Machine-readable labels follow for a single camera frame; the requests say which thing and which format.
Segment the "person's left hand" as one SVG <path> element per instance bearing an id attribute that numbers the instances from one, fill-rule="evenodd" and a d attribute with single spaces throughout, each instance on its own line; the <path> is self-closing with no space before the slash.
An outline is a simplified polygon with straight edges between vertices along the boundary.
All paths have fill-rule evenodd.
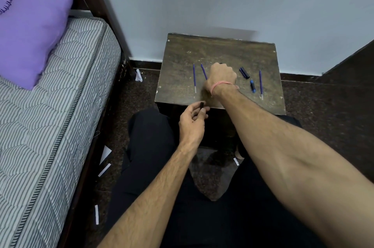
<path id="1" fill-rule="evenodd" d="M 196 153 L 205 132 L 205 120 L 208 118 L 209 106 L 199 113 L 182 113 L 179 120 L 179 147 L 185 151 Z"/>

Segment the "person's right hand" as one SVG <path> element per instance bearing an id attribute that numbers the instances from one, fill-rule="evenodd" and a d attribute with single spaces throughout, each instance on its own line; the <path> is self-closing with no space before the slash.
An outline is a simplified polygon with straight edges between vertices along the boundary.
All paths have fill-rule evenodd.
<path id="1" fill-rule="evenodd" d="M 210 93 L 211 86 L 218 81 L 229 81 L 236 85 L 237 74 L 234 72 L 232 67 L 226 64 L 214 63 L 210 67 L 208 80 L 205 81 L 204 87 Z M 237 90 L 233 85 L 221 84 L 214 89 L 214 96 L 218 96 L 222 90 Z"/>

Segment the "person's left forearm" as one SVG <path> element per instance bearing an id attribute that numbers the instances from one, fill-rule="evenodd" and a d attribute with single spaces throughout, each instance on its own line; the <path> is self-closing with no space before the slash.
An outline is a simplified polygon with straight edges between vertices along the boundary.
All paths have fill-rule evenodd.
<path id="1" fill-rule="evenodd" d="M 116 192 L 109 231 L 97 248 L 160 248 L 176 197 L 198 145 L 182 141 L 150 185 L 138 196 Z"/>

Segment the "person's right forearm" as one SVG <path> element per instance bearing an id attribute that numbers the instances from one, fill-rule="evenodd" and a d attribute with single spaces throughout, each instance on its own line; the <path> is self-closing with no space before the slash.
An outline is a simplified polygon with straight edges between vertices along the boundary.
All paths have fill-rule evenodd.
<path id="1" fill-rule="evenodd" d="M 224 106 L 262 178 L 289 211 L 329 247 L 374 248 L 374 184 L 306 130 L 259 107 L 239 90 Z"/>

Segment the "pink wristband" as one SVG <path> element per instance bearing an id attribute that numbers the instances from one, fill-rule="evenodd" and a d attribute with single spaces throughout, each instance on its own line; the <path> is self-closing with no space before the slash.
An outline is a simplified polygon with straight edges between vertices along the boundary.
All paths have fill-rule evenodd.
<path id="1" fill-rule="evenodd" d="M 212 96 L 214 96 L 213 92 L 214 92 L 214 89 L 218 86 L 218 85 L 221 85 L 221 84 L 227 84 L 227 85 L 233 85 L 235 86 L 236 89 L 239 89 L 239 86 L 235 85 L 234 83 L 232 82 L 229 82 L 229 81 L 218 81 L 216 83 L 214 83 L 211 88 L 210 88 L 210 93 Z"/>

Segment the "small dark wooden table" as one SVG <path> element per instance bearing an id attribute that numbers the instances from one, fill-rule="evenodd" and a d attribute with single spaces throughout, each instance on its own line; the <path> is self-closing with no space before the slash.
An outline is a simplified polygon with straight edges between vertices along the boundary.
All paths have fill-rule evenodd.
<path id="1" fill-rule="evenodd" d="M 235 127 L 226 110 L 204 89 L 205 77 L 200 64 L 208 75 L 211 65 L 216 62 L 232 67 L 237 74 L 236 84 L 246 97 L 274 115 L 286 114 L 275 44 L 177 33 L 169 33 L 167 37 L 155 96 L 159 112 L 178 121 L 188 105 L 203 100 L 210 107 L 205 135 L 216 138 L 235 136 Z M 240 73 L 240 67 L 250 75 L 248 80 Z M 260 95 L 259 70 L 262 73 L 264 100 Z M 251 91 L 251 79 L 256 93 Z"/>

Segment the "person's black trousers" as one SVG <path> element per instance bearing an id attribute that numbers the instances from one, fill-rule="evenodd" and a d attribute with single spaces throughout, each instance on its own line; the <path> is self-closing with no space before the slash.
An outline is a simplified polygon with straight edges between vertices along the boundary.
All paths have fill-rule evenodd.
<path id="1" fill-rule="evenodd" d="M 154 108 L 128 122 L 129 145 L 111 194 L 105 232 L 155 179 L 177 148 L 177 124 Z M 161 248 L 325 248 L 274 196 L 249 156 L 213 202 L 187 170 Z"/>

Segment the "striped grey mattress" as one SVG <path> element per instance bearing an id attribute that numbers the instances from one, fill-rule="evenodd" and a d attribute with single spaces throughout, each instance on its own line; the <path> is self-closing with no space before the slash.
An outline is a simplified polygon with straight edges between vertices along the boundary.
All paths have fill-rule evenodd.
<path id="1" fill-rule="evenodd" d="M 100 18 L 69 18 L 33 90 L 0 78 L 0 248 L 55 248 L 121 49 Z"/>

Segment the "dark wooden furniture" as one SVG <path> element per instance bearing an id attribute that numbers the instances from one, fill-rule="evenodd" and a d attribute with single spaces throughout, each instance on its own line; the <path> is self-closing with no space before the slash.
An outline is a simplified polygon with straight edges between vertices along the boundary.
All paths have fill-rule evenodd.
<path id="1" fill-rule="evenodd" d="M 321 84 L 374 87 L 374 40 L 314 81 Z"/>

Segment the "purple pillow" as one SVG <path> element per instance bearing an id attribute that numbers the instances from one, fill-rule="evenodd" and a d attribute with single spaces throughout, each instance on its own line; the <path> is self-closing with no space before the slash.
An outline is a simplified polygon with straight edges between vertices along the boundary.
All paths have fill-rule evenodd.
<path id="1" fill-rule="evenodd" d="M 65 32 L 73 0 L 0 0 L 0 76 L 26 90 L 37 84 Z"/>

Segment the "dark wooden bed frame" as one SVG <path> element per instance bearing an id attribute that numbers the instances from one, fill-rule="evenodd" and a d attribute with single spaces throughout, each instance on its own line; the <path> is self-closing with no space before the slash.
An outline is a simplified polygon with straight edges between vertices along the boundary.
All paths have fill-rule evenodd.
<path id="1" fill-rule="evenodd" d="M 72 9 L 83 8 L 89 10 L 93 16 L 103 19 L 113 28 L 113 20 L 110 18 L 109 10 L 104 0 L 74 0 Z M 112 87 L 109 92 L 104 109 L 101 112 L 91 146 L 89 148 L 78 184 L 75 190 L 71 206 L 66 217 L 62 234 L 57 248 L 82 248 L 85 238 L 85 228 L 89 212 L 91 211 L 92 199 L 94 197 L 95 183 L 98 178 L 99 161 L 104 149 L 106 131 L 110 124 L 110 114 L 115 96 L 120 89 L 120 82 L 128 71 L 128 56 L 120 52 L 120 61 L 113 78 Z"/>

